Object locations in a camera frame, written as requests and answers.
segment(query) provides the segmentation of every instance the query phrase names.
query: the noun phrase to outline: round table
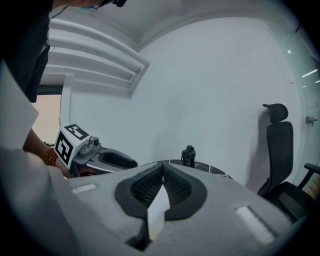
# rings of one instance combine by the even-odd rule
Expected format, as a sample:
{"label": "round table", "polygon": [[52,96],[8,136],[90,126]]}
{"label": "round table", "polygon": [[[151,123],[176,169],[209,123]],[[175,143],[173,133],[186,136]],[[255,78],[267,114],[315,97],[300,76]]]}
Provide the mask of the round table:
{"label": "round table", "polygon": [[[170,163],[170,164],[176,164],[176,165],[183,166],[183,163],[180,159],[161,160],[161,161],[155,161],[153,163],[163,163],[163,164]],[[226,177],[228,179],[233,180],[233,178],[231,178],[228,174],[226,174],[222,170],[220,170],[212,165],[203,163],[203,162],[195,161],[194,162],[194,169],[197,169],[197,170],[200,170],[203,172],[207,172],[210,174],[218,175],[218,176],[223,176],[223,177]]]}

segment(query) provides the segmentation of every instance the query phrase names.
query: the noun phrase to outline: black office chair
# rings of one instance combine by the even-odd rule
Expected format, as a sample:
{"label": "black office chair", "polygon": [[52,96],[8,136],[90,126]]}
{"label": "black office chair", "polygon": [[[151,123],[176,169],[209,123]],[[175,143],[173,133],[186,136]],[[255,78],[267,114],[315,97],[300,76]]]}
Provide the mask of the black office chair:
{"label": "black office chair", "polygon": [[258,195],[282,210],[292,222],[310,213],[315,201],[302,189],[314,173],[320,174],[320,167],[306,163],[309,170],[299,186],[283,182],[292,172],[294,131],[290,122],[281,122],[288,117],[288,109],[282,104],[264,104],[268,108],[270,124],[266,136],[269,148],[270,176],[258,191]]}
{"label": "black office chair", "polygon": [[291,174],[294,163],[294,129],[290,122],[281,122],[288,117],[288,109],[279,103],[263,106],[268,109],[271,122],[266,130],[270,176],[259,189],[260,196],[282,183]]}

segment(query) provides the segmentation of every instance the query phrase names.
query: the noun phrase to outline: black shirt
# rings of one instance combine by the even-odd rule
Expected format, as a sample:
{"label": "black shirt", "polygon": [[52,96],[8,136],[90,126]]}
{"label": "black shirt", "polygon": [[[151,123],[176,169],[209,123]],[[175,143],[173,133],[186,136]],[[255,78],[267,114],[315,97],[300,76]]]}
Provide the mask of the black shirt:
{"label": "black shirt", "polygon": [[1,6],[1,59],[31,102],[36,102],[41,77],[48,62],[44,49],[53,0],[18,1]]}

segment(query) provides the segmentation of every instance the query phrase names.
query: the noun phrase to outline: orange bracelet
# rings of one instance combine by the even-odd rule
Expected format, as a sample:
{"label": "orange bracelet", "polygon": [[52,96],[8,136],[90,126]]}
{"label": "orange bracelet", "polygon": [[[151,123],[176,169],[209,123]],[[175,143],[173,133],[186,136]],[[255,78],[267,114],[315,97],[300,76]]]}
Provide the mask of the orange bracelet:
{"label": "orange bracelet", "polygon": [[50,148],[46,153],[45,153],[45,164],[47,166],[56,166],[56,160],[58,156],[56,152],[54,151],[53,148]]}

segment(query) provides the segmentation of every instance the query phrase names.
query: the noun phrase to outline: chair headrest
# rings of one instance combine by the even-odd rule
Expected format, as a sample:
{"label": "chair headrest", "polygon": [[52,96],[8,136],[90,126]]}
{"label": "chair headrest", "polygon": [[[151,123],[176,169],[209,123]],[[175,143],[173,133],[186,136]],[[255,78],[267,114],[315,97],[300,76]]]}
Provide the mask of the chair headrest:
{"label": "chair headrest", "polygon": [[269,110],[270,122],[273,124],[281,122],[288,117],[288,114],[289,114],[288,109],[283,104],[280,104],[280,103],[271,104],[271,105],[263,104],[262,106],[264,106]]}

